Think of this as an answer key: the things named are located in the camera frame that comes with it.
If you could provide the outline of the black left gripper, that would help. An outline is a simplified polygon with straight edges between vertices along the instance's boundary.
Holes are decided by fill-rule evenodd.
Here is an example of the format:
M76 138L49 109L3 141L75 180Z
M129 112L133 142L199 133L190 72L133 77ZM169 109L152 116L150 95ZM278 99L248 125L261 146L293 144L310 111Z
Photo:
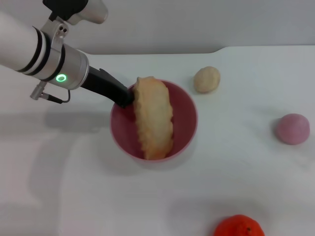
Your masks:
M81 87L109 98L122 108L131 105L134 101L133 92L103 69L90 66Z

